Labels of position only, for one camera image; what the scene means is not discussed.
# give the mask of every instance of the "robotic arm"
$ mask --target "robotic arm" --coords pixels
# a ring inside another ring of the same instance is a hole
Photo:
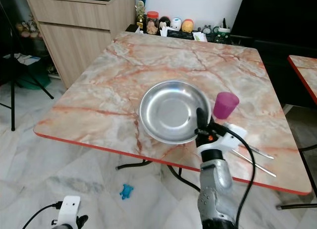
[[[196,146],[203,160],[198,198],[203,229],[235,229],[235,206],[229,199],[232,177],[222,153],[236,148],[239,140],[227,133],[224,127],[242,138],[247,132],[233,124],[220,126],[213,119],[208,124],[207,116],[200,108],[197,109],[197,125]]]

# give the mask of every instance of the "plastic cup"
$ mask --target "plastic cup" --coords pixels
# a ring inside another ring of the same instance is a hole
[[[217,94],[213,114],[216,118],[226,119],[238,104],[239,98],[236,95],[229,92],[220,92]]]

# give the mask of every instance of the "marble tabletop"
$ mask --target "marble tabletop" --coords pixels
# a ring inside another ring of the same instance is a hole
[[[195,142],[167,145],[147,135],[138,118],[142,95],[154,84],[182,79],[199,86],[214,105],[217,93],[240,99],[226,120],[248,131],[255,184],[307,194],[311,184],[291,130],[256,49],[152,35],[120,33],[34,128],[42,137],[199,171]],[[248,156],[244,148],[237,149]],[[234,180],[248,182],[251,164],[224,154]]]
[[[317,59],[289,56],[288,60],[317,104]]]

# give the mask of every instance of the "blue toy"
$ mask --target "blue toy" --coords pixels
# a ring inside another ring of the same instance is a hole
[[[129,198],[132,190],[133,190],[132,186],[130,186],[128,184],[124,184],[123,190],[122,190],[122,192],[120,192],[120,195],[122,195],[122,200],[124,200],[125,198]]]

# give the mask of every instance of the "metal bowl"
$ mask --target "metal bowl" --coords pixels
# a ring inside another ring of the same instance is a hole
[[[196,138],[196,109],[211,117],[210,103],[196,86],[182,80],[154,85],[143,96],[139,116],[145,131],[157,141],[183,144]]]

